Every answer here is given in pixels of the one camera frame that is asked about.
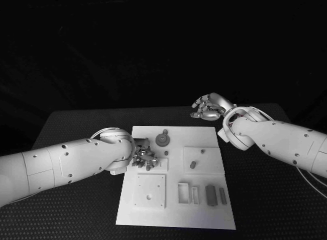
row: white platform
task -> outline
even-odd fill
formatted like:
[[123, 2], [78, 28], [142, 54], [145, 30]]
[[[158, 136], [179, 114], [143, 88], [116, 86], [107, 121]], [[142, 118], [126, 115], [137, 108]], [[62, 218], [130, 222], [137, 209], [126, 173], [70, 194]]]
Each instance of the white platform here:
[[[166, 147], [161, 147], [156, 144], [156, 137], [163, 133], [163, 130], [169, 130], [171, 143]], [[215, 158], [210, 158], [208, 152], [204, 157], [208, 159], [208, 164], [220, 166], [218, 171], [212, 174], [194, 174], [194, 172], [185, 173], [185, 147], [194, 148], [220, 148], [217, 129], [214, 127], [186, 127], [186, 126], [135, 126], [133, 133], [135, 138], [149, 138], [150, 149], [156, 153], [159, 158], [168, 159], [162, 170], [145, 171], [139, 167], [127, 167], [124, 174], [123, 190], [119, 205], [117, 225], [136, 225], [136, 226], [158, 226], [158, 227], [182, 227], [182, 228], [202, 228], [202, 229], [230, 229], [235, 230], [235, 219], [233, 213], [230, 191], [225, 178], [225, 170], [222, 163], [222, 155], [218, 154]], [[159, 188], [153, 192], [143, 192], [135, 194], [139, 191], [139, 174], [140, 176], [149, 175], [166, 175], [166, 194], [165, 194], [165, 206], [150, 207], [146, 206], [153, 200], [153, 196], [163, 193], [159, 192]], [[179, 183], [189, 184], [189, 204], [179, 204]], [[208, 206], [207, 200], [207, 186], [214, 185], [217, 189], [225, 189], [227, 205], [222, 205], [221, 193], [217, 191], [218, 206]], [[192, 187], [198, 187], [198, 200], [199, 205], [194, 205], [194, 193]], [[135, 199], [142, 196], [142, 206], [135, 205]]]

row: table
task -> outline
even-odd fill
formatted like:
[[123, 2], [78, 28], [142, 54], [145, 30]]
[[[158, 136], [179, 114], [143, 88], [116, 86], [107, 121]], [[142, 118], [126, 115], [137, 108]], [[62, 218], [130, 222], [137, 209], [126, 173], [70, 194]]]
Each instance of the table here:
[[[276, 103], [240, 106], [254, 106], [290, 123]], [[133, 126], [198, 126], [220, 131], [222, 119], [195, 119], [192, 112], [191, 106], [55, 111], [34, 149], [90, 138], [110, 127], [130, 133]], [[0, 209], [0, 239], [327, 239], [327, 200], [297, 169], [257, 146], [243, 151], [220, 137], [218, 143], [237, 231], [116, 225], [124, 175], [104, 171], [6, 205]]]

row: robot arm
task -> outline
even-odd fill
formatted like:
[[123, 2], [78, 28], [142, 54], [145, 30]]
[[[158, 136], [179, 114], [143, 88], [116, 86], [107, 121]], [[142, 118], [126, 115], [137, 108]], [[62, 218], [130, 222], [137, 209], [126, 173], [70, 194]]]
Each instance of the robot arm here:
[[256, 107], [233, 106], [217, 93], [199, 98], [192, 107], [198, 105], [194, 118], [214, 121], [224, 116], [218, 135], [227, 143], [244, 151], [257, 144], [269, 156], [327, 178], [327, 134], [276, 121]]
[[71, 184], [109, 170], [127, 171], [137, 144], [110, 128], [100, 140], [81, 139], [0, 157], [0, 207], [34, 194]]

